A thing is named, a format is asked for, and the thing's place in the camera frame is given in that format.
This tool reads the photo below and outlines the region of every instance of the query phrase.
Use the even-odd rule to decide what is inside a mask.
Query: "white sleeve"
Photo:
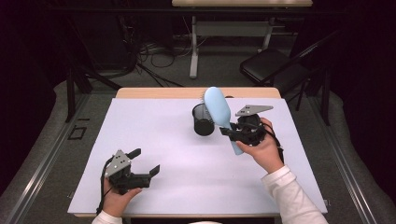
[[[92,224],[122,224],[122,218],[113,217],[102,211],[92,222]]]
[[[283,224],[328,223],[296,181],[288,166],[266,175],[262,183],[274,197]]]

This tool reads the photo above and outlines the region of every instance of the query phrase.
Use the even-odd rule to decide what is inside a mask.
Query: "blue hairbrush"
[[[231,110],[219,88],[210,87],[205,91],[204,104],[215,124],[223,128],[232,129],[230,124]],[[244,153],[234,141],[231,141],[231,145],[235,155]]]

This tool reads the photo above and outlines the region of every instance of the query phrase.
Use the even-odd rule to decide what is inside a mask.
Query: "hand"
[[[261,118],[261,120],[262,123],[265,123],[272,128],[271,121],[264,118]],[[264,125],[265,130],[272,133],[273,131],[267,125]],[[276,141],[269,134],[265,135],[264,140],[255,147],[245,145],[241,141],[236,141],[236,145],[241,148],[242,151],[252,156],[253,159],[268,172],[268,174],[271,174],[284,166],[277,151]]]
[[[107,194],[104,198],[103,211],[113,217],[121,217],[129,201],[141,191],[142,189],[131,189],[124,195],[120,195],[116,189],[111,188],[110,182],[105,178],[104,193],[107,192]]]

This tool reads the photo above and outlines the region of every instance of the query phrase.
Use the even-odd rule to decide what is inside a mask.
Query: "brush head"
[[[204,102],[215,124],[224,128],[231,128],[231,110],[219,88],[210,87],[207,89],[204,94]]]

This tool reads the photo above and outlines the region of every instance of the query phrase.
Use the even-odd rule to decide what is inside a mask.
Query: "person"
[[[270,120],[261,118],[267,132],[274,133]],[[328,223],[312,201],[308,198],[296,180],[296,175],[279,157],[276,140],[267,134],[255,147],[236,141],[239,148],[252,156],[268,174],[262,178],[262,183],[274,197],[279,208],[283,224]],[[108,180],[104,184],[105,196],[102,212],[92,224],[121,224],[121,215],[128,202],[140,193],[142,189],[131,189],[124,195],[119,195],[111,188]]]

